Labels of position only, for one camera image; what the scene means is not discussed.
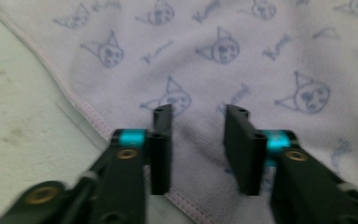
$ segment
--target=cloth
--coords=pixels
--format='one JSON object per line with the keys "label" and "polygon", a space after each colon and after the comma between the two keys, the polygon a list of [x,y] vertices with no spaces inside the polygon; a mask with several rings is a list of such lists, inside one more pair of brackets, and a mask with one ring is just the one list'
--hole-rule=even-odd
{"label": "cloth", "polygon": [[358,186],[358,0],[0,0],[0,19],[106,140],[173,104],[167,197],[198,223],[273,223],[273,168],[238,193],[225,104]]}

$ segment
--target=white cloth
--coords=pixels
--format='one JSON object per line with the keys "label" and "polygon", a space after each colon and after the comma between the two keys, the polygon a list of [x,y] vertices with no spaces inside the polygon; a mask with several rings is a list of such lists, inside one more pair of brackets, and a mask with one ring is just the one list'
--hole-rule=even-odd
{"label": "white cloth", "polygon": [[168,198],[199,223],[272,223],[272,169],[238,193],[224,104],[358,187],[358,0],[0,0],[0,19],[107,140],[173,104]]}

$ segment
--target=brass screw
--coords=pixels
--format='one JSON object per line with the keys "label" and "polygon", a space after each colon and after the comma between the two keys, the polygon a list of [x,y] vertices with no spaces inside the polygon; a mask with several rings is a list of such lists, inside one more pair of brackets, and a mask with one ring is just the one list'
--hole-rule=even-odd
{"label": "brass screw", "polygon": [[134,149],[123,149],[117,153],[117,157],[121,160],[132,159],[138,155],[138,151]]}
{"label": "brass screw", "polygon": [[30,194],[28,194],[25,201],[29,204],[40,204],[46,203],[59,193],[59,190],[55,187],[43,187],[40,189],[35,189]]}
{"label": "brass screw", "polygon": [[297,151],[288,151],[285,153],[285,155],[293,161],[307,161],[308,156],[302,152]]}

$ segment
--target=white table surface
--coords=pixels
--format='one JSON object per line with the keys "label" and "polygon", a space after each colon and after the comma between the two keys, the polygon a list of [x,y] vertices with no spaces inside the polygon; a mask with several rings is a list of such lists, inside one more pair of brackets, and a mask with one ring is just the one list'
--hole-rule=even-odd
{"label": "white table surface", "polygon": [[[42,63],[0,22],[0,216],[32,185],[73,185],[105,144]],[[161,196],[148,198],[147,215],[148,223],[192,223]]]}

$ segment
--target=black plastic part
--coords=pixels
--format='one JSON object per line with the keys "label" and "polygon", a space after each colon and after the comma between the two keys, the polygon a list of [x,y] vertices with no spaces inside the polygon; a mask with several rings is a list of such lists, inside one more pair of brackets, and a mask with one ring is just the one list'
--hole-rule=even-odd
{"label": "black plastic part", "polygon": [[[114,147],[93,204],[90,224],[145,223],[144,153],[136,147]],[[122,150],[129,150],[129,155]]]}
{"label": "black plastic part", "polygon": [[301,148],[283,150],[270,203],[277,224],[358,224],[358,207]]}
{"label": "black plastic part", "polygon": [[0,217],[0,224],[59,223],[65,188],[61,182],[47,181],[27,189]]}
{"label": "black plastic part", "polygon": [[172,162],[172,106],[154,110],[154,131],[148,136],[152,194],[162,195],[170,189]]}
{"label": "black plastic part", "polygon": [[249,122],[249,112],[235,105],[226,107],[224,145],[240,192],[258,195],[267,157],[267,137]]}

